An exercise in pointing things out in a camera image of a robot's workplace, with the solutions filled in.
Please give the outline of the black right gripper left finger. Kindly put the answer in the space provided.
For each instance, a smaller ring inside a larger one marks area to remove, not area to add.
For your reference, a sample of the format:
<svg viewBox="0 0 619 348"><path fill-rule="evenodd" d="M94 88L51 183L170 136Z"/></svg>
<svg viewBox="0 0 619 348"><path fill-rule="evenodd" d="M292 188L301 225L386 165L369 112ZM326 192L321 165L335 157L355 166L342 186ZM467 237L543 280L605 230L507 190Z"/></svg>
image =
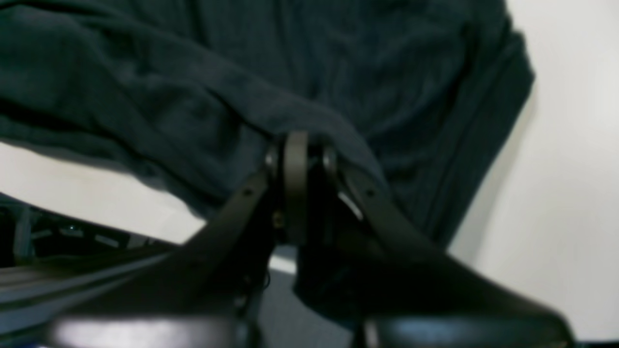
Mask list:
<svg viewBox="0 0 619 348"><path fill-rule="evenodd" d="M264 348L257 314L277 243L307 242L307 132L270 148L185 245L48 328L51 348Z"/></svg>

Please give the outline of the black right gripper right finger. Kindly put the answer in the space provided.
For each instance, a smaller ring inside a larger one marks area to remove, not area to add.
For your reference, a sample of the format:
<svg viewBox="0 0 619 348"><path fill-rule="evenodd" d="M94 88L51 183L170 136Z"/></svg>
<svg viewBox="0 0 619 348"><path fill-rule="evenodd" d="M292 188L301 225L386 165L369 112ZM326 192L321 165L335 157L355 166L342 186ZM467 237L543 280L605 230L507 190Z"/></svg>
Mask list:
<svg viewBox="0 0 619 348"><path fill-rule="evenodd" d="M572 348L555 310L440 249L363 170L308 147L300 300L354 331L354 348Z"/></svg>

